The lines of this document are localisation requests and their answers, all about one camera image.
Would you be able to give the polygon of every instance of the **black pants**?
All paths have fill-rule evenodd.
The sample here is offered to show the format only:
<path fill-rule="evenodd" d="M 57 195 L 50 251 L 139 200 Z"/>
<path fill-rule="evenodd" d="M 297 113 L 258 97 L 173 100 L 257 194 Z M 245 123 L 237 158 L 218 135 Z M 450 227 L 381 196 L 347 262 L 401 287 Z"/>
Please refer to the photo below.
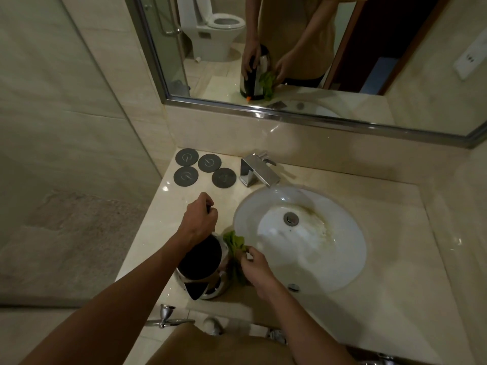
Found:
<path fill-rule="evenodd" d="M 297 85 L 299 87 L 310 87 L 310 88 L 317 88 L 320 85 L 321 80 L 325 75 L 323 74 L 319 78 L 315 79 L 291 79 L 286 78 L 284 79 L 283 85 Z"/>

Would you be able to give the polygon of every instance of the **round gray coaster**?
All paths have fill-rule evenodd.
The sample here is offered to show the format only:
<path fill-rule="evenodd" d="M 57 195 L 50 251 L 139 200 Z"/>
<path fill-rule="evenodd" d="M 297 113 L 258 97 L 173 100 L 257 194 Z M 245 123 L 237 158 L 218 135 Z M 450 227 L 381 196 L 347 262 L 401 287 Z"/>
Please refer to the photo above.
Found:
<path fill-rule="evenodd" d="M 198 161 L 198 152 L 192 148 L 184 148 L 176 154 L 176 162 L 181 166 L 190 166 Z"/>
<path fill-rule="evenodd" d="M 206 154 L 200 157 L 198 167 L 205 173 L 213 173 L 222 166 L 222 159 L 215 154 Z"/>
<path fill-rule="evenodd" d="M 211 181 L 218 188 L 228 188 L 235 184 L 237 175 L 232 169 L 220 168 L 211 176 Z"/>
<path fill-rule="evenodd" d="M 188 187 L 198 180 L 198 170 L 192 166 L 183 166 L 174 173 L 174 182 L 181 187 Z"/>

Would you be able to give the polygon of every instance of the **wall switch plate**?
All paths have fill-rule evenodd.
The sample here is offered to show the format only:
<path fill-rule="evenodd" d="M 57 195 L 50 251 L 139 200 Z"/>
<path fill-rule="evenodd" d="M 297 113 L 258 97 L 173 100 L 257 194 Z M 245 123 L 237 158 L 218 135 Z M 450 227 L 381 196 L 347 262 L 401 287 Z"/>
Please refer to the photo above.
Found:
<path fill-rule="evenodd" d="M 487 57 L 487 28 L 477 37 L 466 51 L 455 61 L 454 69 L 462 81 L 485 60 Z"/>

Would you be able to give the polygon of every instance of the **forearm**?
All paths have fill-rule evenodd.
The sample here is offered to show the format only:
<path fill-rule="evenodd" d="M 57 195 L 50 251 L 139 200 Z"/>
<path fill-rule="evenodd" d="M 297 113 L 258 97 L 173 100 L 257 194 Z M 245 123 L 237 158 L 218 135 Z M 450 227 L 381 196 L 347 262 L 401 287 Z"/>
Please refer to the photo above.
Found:
<path fill-rule="evenodd" d="M 181 232 L 73 313 L 21 363 L 122 364 L 186 254 Z"/>
<path fill-rule="evenodd" d="M 326 28 L 337 8 L 337 0 L 322 0 L 293 49 L 299 52 L 306 48 Z"/>
<path fill-rule="evenodd" d="M 276 281 L 269 288 L 268 297 L 298 365 L 355 365 L 345 348 L 313 320 L 281 283 Z"/>
<path fill-rule="evenodd" d="M 246 0 L 245 16 L 247 25 L 247 40 L 258 39 L 259 11 L 262 0 Z"/>

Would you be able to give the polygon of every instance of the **shower door handle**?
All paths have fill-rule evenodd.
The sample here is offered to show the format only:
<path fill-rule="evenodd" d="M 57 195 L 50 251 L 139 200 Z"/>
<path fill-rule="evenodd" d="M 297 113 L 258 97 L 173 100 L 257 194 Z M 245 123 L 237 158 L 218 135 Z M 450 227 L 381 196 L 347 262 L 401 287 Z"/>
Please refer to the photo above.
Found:
<path fill-rule="evenodd" d="M 164 27 L 162 26 L 162 21 L 161 21 L 161 12 L 159 11 L 159 8 L 157 7 L 157 1 L 156 0 L 152 0 L 152 3 L 154 4 L 154 8 L 155 8 L 155 12 L 156 12 L 156 19 L 157 19 L 157 24 L 159 25 L 159 30 L 161 31 L 161 33 L 164 35 L 164 36 L 167 36 L 167 37 L 172 37 L 172 36 L 177 36 L 179 33 L 182 32 L 181 28 L 180 27 L 176 27 L 174 24 L 174 30 L 171 30 L 171 31 L 166 31 L 164 30 Z M 170 0 L 167 0 L 167 5 L 170 7 Z M 145 5 L 145 9 L 150 9 L 150 6 L 151 5 Z"/>

